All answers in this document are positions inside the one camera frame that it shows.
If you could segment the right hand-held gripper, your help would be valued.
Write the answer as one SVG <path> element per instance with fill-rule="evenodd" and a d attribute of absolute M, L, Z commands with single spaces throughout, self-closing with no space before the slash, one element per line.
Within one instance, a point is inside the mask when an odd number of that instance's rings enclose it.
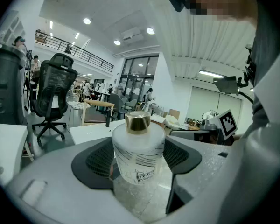
<path fill-rule="evenodd" d="M 210 110 L 202 115 L 202 122 L 199 126 L 201 133 L 191 130 L 172 130 L 170 136 L 194 136 L 194 140 L 199 142 L 232 145 L 235 141 L 234 133 L 237 129 L 231 110 L 221 114 Z"/>

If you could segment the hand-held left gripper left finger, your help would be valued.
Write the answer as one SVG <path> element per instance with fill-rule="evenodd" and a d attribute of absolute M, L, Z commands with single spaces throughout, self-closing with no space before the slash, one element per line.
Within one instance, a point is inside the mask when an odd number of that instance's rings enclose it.
<path fill-rule="evenodd" d="M 36 224 L 137 224 L 114 195 L 113 158 L 110 138 L 59 149 L 28 165 L 5 191 Z"/>

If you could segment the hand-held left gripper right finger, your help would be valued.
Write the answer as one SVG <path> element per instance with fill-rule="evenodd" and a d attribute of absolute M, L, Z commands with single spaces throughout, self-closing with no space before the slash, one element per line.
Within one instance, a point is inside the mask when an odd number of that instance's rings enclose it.
<path fill-rule="evenodd" d="M 172 173 L 167 215 L 192 201 L 209 185 L 230 149 L 176 136 L 165 138 L 163 157 Z"/>

